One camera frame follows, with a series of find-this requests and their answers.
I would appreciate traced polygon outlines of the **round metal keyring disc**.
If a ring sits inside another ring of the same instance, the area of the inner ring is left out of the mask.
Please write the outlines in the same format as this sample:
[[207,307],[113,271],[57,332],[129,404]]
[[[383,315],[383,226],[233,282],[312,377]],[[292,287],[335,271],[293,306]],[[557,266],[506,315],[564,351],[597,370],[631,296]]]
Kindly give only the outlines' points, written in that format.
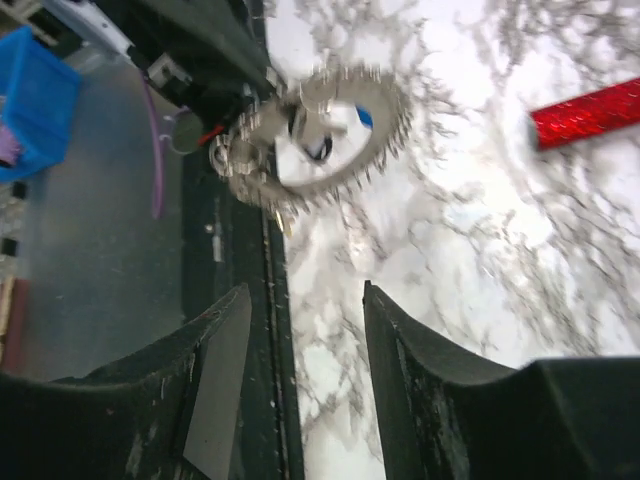
[[[344,166],[324,179],[287,185],[269,173],[269,152],[276,138],[291,127],[300,126],[301,137],[311,142],[331,135],[333,142],[348,129],[331,121],[337,104],[360,105],[373,117],[374,127],[359,152]],[[383,172],[387,161],[405,147],[413,111],[405,88],[396,75],[377,66],[337,65],[316,70],[295,86],[277,89],[259,106],[250,106],[209,146],[209,163],[228,182],[234,196],[272,214],[274,207],[288,207],[293,213],[321,202],[337,203],[342,196],[370,180],[373,171]]]

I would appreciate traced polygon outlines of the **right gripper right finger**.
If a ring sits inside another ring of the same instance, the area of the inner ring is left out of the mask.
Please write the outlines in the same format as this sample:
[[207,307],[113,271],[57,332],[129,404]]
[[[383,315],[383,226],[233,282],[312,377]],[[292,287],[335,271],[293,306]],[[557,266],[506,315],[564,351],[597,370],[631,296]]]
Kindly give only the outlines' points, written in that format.
[[639,361],[478,356],[366,284],[372,385],[390,479],[635,479]]

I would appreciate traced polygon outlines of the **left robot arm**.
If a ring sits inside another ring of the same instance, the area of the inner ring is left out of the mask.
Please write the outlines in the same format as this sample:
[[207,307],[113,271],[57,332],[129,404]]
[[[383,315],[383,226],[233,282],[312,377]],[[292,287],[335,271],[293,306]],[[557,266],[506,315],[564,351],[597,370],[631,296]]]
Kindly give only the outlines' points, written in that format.
[[104,53],[140,69],[151,86],[205,124],[232,123],[268,80],[260,1],[46,1],[57,19]]

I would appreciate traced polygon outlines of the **key with black tag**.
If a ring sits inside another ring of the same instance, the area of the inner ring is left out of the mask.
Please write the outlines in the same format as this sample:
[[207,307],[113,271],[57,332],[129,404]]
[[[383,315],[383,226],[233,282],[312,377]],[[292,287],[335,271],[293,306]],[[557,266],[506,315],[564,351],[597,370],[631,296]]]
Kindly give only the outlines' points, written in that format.
[[333,151],[333,137],[331,135],[323,135],[311,142],[305,142],[302,140],[301,133],[300,126],[291,127],[291,136],[307,155],[309,161],[317,165],[325,164]]

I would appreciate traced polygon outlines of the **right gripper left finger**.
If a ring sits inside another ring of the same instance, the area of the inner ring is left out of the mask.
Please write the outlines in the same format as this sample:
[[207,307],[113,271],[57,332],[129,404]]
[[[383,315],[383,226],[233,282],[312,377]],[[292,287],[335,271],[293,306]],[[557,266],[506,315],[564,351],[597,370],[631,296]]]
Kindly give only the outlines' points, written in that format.
[[206,479],[178,444],[203,315],[83,378],[1,377],[5,479]]

